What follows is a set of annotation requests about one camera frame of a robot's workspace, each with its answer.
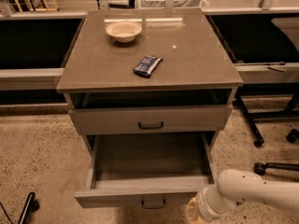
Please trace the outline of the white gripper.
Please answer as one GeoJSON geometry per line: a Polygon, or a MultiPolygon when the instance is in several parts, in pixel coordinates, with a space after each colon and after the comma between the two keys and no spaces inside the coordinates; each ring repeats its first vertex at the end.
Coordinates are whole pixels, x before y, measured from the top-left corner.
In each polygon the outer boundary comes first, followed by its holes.
{"type": "Polygon", "coordinates": [[[235,208],[237,203],[222,196],[217,186],[204,187],[187,204],[186,219],[190,224],[202,224],[200,215],[213,221],[235,208]]]}

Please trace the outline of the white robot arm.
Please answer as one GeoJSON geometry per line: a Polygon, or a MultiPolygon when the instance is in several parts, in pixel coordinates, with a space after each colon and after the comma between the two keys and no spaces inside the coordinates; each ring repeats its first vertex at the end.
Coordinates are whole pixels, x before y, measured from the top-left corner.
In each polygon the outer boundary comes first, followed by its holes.
{"type": "MultiPolygon", "coordinates": [[[[210,15],[214,31],[225,47],[244,84],[235,98],[242,104],[244,96],[290,95],[285,108],[276,112],[253,113],[241,109],[261,147],[263,138],[255,126],[256,119],[296,117],[298,112],[298,33],[299,16],[290,14],[210,15]]],[[[268,162],[256,165],[251,172],[226,169],[215,182],[202,186],[188,203],[189,222],[211,222],[243,203],[264,203],[290,214],[298,213],[299,184],[267,181],[261,175],[268,168],[296,171],[296,164],[268,162]]]]}

